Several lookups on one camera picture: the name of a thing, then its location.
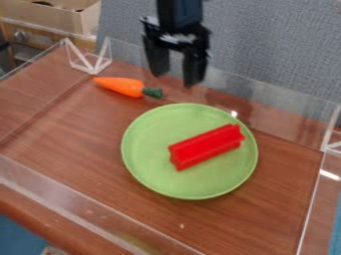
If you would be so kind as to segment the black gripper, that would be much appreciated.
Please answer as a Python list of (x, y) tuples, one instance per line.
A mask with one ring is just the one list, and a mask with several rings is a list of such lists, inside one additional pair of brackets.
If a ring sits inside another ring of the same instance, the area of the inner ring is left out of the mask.
[(206, 73), (210, 31), (202, 26), (202, 16), (154, 17), (143, 16), (143, 42), (151, 72), (155, 77), (171, 68), (170, 50), (183, 52), (183, 85), (191, 88)]

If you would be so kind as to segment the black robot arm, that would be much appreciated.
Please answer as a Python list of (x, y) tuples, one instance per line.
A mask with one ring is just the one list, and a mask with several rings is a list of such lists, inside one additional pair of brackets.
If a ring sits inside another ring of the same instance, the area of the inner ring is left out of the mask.
[(183, 53), (183, 85), (191, 88), (205, 78), (210, 31), (202, 26), (202, 0), (157, 0), (158, 16), (143, 16), (143, 44), (151, 72), (171, 69), (171, 51)]

